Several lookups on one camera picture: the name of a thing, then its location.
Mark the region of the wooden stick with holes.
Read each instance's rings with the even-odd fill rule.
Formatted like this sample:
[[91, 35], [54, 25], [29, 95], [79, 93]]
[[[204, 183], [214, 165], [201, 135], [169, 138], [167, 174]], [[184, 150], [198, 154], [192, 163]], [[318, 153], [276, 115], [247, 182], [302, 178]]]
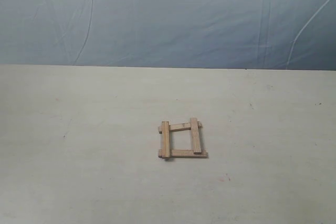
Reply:
[[[200, 121], [198, 123], [198, 128], [202, 128], [203, 125]], [[171, 124], [169, 125], [169, 131], [170, 132], [177, 132], [177, 131], [185, 131], [185, 130], [190, 130], [191, 129], [191, 124], [190, 123], [181, 123], [181, 124]], [[158, 132], [159, 134], [162, 134], [162, 127], [158, 127]]]

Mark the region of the grey-blue backdrop sheet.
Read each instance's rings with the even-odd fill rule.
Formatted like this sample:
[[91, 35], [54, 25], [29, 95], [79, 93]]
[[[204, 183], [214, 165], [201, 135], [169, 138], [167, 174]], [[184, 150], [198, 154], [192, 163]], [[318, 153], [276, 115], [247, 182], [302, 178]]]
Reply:
[[1, 63], [335, 69], [335, 0], [1, 0]]

